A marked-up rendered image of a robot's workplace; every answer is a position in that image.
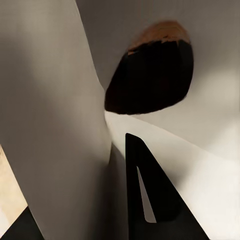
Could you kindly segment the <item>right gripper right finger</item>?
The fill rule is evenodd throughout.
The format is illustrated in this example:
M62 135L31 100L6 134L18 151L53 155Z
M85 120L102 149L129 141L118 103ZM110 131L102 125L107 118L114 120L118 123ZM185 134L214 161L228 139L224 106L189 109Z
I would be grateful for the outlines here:
M145 142L125 135L129 240L210 240ZM156 223L145 220L139 168Z

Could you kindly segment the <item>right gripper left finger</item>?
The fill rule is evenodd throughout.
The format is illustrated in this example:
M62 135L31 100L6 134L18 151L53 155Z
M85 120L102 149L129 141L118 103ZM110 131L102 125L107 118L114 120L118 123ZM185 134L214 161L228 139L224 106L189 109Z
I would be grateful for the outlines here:
M19 215L0 240L45 240L29 206Z

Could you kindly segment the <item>paper coffee filter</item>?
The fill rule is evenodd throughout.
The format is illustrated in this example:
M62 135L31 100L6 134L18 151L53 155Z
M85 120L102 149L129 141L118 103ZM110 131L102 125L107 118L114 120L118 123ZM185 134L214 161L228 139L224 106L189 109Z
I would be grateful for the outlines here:
M129 240L127 133L240 240L240 0L0 0L0 145L44 240Z

